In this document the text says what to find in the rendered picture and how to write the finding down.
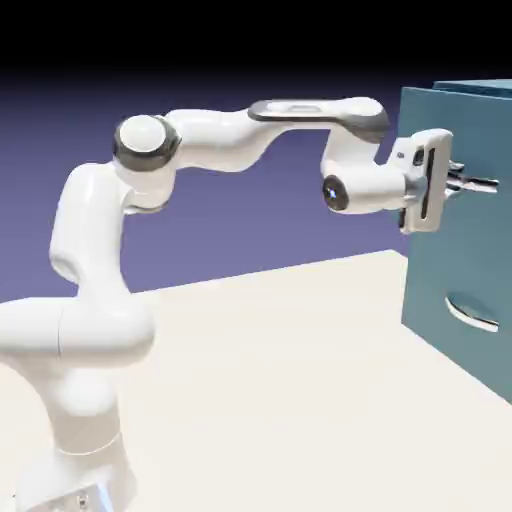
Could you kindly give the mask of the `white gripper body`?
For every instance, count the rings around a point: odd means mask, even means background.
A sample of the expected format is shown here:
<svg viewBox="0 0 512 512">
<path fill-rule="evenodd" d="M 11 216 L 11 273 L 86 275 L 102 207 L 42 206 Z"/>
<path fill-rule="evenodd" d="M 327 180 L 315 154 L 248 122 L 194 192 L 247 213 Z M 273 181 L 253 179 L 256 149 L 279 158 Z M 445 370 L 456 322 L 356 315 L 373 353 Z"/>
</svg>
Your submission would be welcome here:
<svg viewBox="0 0 512 512">
<path fill-rule="evenodd" d="M 405 174 L 407 200 L 400 229 L 404 234 L 435 232 L 444 208 L 453 134 L 446 129 L 427 129 L 415 132 L 408 141 L 415 151 Z"/>
</svg>

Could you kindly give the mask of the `teal drawer front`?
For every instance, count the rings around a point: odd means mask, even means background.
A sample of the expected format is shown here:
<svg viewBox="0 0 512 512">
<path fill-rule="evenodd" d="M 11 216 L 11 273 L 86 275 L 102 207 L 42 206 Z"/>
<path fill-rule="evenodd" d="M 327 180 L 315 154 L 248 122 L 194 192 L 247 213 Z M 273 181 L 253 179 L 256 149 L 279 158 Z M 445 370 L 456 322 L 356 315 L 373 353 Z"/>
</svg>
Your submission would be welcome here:
<svg viewBox="0 0 512 512">
<path fill-rule="evenodd" d="M 448 311 L 444 297 L 463 293 L 484 303 L 500 322 L 490 333 Z M 512 405 L 512 260 L 482 243 L 473 247 L 411 248 L 402 320 L 450 360 Z"/>
<path fill-rule="evenodd" d="M 436 83 L 402 90 L 398 134 L 453 133 L 452 159 L 471 177 L 499 182 L 495 193 L 461 191 L 445 203 L 440 229 L 414 234 L 409 258 L 492 262 L 512 259 L 512 91 Z"/>
</svg>

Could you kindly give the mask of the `teal cabinet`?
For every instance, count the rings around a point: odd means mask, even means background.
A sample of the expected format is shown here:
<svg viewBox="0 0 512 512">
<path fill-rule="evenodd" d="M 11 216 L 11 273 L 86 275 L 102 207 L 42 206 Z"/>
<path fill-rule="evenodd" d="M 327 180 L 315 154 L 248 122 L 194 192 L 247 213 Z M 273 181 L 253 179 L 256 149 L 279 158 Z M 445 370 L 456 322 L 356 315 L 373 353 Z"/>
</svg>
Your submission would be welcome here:
<svg viewBox="0 0 512 512">
<path fill-rule="evenodd" d="M 466 175 L 495 193 L 462 191 L 434 233 L 410 237 L 402 322 L 512 405 L 512 80 L 405 88 L 398 133 L 453 134 Z"/>
</svg>

